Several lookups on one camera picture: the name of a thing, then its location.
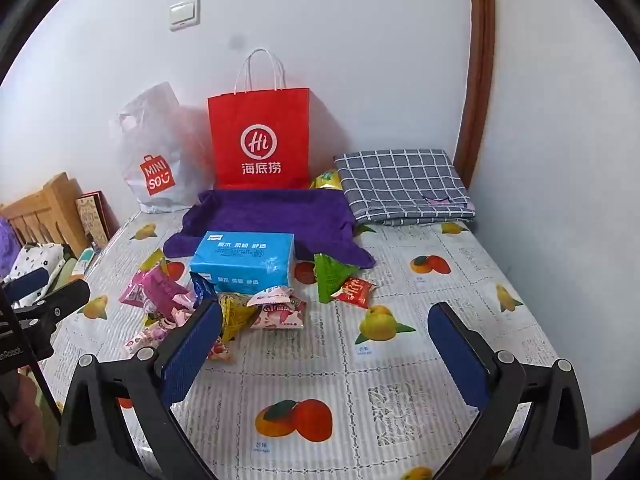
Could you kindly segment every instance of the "purple fabric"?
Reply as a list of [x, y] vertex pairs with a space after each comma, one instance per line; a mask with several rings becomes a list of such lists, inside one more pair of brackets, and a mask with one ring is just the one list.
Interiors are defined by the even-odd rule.
[[20, 244], [14, 230], [7, 220], [0, 218], [0, 280], [9, 274], [19, 252]]
[[356, 219], [344, 193], [335, 189], [210, 190], [199, 194], [182, 218], [182, 231], [164, 243], [168, 258], [193, 256], [207, 231], [292, 233], [296, 258], [315, 253], [361, 269], [376, 264], [353, 241]]

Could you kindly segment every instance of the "wooden bed frame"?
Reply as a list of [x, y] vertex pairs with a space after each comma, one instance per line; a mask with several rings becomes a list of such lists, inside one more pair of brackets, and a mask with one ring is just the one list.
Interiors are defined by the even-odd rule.
[[9, 221], [20, 243], [68, 244], [77, 258], [89, 246], [76, 209], [79, 196], [66, 173], [60, 173], [41, 190], [0, 205], [0, 217]]

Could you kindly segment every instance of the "yellow snack package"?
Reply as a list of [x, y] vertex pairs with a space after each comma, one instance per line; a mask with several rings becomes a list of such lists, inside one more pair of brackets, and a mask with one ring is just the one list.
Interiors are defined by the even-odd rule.
[[258, 310], [256, 306], [246, 306], [251, 296], [247, 294], [239, 294], [238, 292], [219, 292], [218, 302], [222, 308], [222, 316], [225, 320], [225, 328], [223, 330], [223, 343], [228, 343], [240, 329], [253, 321], [253, 316]]
[[342, 191], [342, 185], [340, 184], [340, 177], [338, 177], [337, 170], [329, 170], [317, 176], [311, 186], [311, 189], [339, 189]]

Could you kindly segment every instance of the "light switch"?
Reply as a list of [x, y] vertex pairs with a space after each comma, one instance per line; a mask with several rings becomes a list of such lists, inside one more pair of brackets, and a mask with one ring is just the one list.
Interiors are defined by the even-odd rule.
[[169, 7], [169, 28], [180, 30], [200, 23], [200, 0], [180, 2]]

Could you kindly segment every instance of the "folded checkered cloth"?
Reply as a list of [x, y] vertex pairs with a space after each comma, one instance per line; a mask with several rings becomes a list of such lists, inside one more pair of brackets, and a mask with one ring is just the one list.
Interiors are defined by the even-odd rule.
[[357, 221], [411, 225], [476, 215], [444, 150], [345, 153], [334, 161]]

